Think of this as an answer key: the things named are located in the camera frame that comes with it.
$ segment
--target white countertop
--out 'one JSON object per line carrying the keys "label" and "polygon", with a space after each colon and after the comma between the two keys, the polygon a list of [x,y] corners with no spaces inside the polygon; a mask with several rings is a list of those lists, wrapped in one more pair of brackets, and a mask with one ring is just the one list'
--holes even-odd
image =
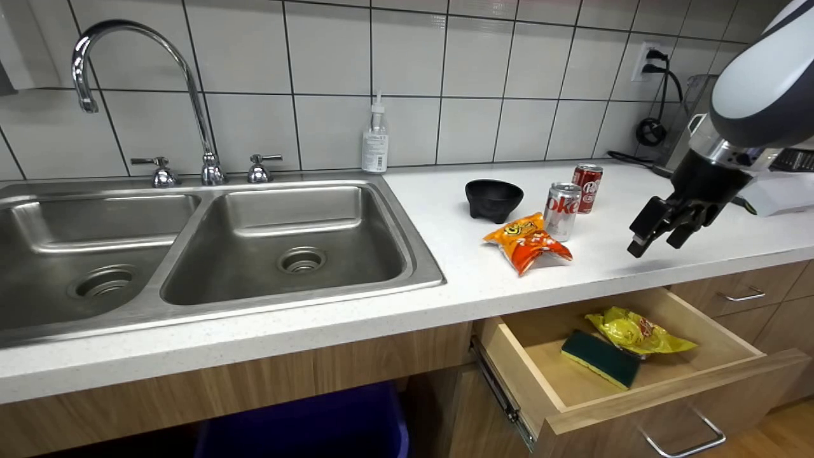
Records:
{"label": "white countertop", "polygon": [[758,219],[727,207],[686,249],[664,240],[635,259],[628,224],[647,198],[673,185],[636,166],[607,164],[593,213],[577,217],[566,241],[576,259],[546,257],[520,278],[496,248],[483,244],[491,222],[472,219],[464,185],[502,178],[525,189],[511,213],[543,212],[548,189],[571,182],[572,164],[392,170],[388,184],[434,249],[446,286],[401,296],[343,300],[293,310],[176,324],[145,332],[0,348],[0,403],[48,398],[234,362],[295,355],[348,341],[478,320],[647,290],[673,283],[814,259],[814,212]]}

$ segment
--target power outlet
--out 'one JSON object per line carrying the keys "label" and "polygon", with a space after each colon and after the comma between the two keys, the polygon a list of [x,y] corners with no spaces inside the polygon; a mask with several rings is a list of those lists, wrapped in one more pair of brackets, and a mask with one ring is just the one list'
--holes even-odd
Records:
{"label": "power outlet", "polygon": [[642,79],[651,79],[655,74],[642,74],[642,70],[650,63],[647,61],[647,53],[650,51],[661,51],[660,46],[655,43],[642,43],[638,46],[638,53],[636,53],[636,63],[635,63],[635,72],[632,72],[632,81],[642,81]]}

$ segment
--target faucet spout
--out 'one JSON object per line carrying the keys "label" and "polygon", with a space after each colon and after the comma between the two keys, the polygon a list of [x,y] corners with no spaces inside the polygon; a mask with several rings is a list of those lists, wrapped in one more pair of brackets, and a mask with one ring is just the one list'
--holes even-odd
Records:
{"label": "faucet spout", "polygon": [[[102,37],[107,34],[114,34],[114,30],[131,30],[131,34],[140,34],[140,37],[149,37],[150,40],[156,40],[164,51],[172,53],[172,58],[181,66],[183,76],[187,76],[187,91],[189,91],[189,99],[195,105],[195,112],[196,112],[196,122],[198,122],[198,133],[201,133],[201,146],[203,146],[203,166],[210,164],[220,164],[216,159],[216,151],[214,151],[214,142],[212,142],[212,130],[210,130],[210,117],[206,117],[206,110],[201,105],[201,86],[191,72],[191,66],[187,63],[183,53],[165,38],[162,37],[159,30],[144,26],[144,23],[132,23],[132,21],[102,21],[92,28],[88,28],[74,51],[72,51],[72,81],[74,81],[74,90],[78,90],[78,96],[80,96],[80,108],[85,112],[99,112],[99,105],[89,90],[89,79],[88,79],[88,61],[89,61],[89,53],[94,49],[94,43],[102,40]],[[210,182],[203,184],[225,184],[225,175],[223,174],[203,174],[210,175]]]}

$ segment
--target orange chip bag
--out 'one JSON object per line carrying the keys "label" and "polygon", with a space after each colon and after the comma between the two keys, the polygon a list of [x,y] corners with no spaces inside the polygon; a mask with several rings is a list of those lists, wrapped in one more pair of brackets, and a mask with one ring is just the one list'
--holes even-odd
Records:
{"label": "orange chip bag", "polygon": [[515,219],[506,227],[486,234],[486,241],[500,244],[520,276],[529,273],[538,257],[546,253],[572,259],[571,249],[546,233],[543,213]]}

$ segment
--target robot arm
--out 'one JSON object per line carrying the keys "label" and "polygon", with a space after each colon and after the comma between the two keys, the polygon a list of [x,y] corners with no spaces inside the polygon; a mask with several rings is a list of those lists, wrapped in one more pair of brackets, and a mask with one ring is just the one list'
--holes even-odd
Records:
{"label": "robot arm", "polygon": [[632,224],[635,257],[664,233],[680,249],[750,182],[745,169],[763,149],[814,135],[814,0],[790,2],[761,40],[721,74],[712,117],[689,126],[689,152],[673,178],[674,193],[655,197]]}

